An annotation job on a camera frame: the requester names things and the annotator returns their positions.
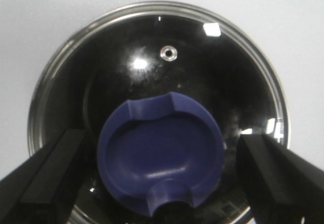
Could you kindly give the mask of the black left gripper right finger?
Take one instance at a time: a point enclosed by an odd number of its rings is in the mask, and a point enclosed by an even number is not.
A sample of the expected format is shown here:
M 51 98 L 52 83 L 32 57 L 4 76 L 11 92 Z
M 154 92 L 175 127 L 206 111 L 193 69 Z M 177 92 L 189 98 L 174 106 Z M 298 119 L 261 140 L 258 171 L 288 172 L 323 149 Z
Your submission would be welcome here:
M 236 172 L 256 223 L 323 223 L 323 170 L 270 136 L 240 136 Z

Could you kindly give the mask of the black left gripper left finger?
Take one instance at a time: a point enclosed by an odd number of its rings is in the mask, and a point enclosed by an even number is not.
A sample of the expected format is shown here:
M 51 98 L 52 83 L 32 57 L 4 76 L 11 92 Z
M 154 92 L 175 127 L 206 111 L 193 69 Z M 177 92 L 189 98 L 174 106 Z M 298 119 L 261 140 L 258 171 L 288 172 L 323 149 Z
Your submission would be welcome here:
M 67 223 L 87 171 L 88 134 L 68 129 L 1 180 L 1 223 Z

